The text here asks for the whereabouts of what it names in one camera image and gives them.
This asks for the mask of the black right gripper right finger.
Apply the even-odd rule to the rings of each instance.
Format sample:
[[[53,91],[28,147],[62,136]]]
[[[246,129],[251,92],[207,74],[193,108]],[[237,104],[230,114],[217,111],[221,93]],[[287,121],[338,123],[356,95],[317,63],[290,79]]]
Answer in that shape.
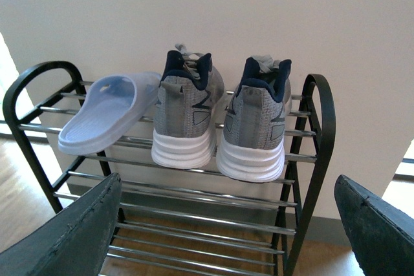
[[[365,275],[413,275],[413,219],[345,175],[334,186],[345,233]]]

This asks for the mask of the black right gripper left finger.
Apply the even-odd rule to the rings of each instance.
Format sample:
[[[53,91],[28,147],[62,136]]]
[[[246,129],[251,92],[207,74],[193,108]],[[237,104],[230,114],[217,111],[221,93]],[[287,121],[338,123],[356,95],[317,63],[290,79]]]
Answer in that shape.
[[[2,275],[98,275],[121,198],[113,173],[39,229],[1,253]]]

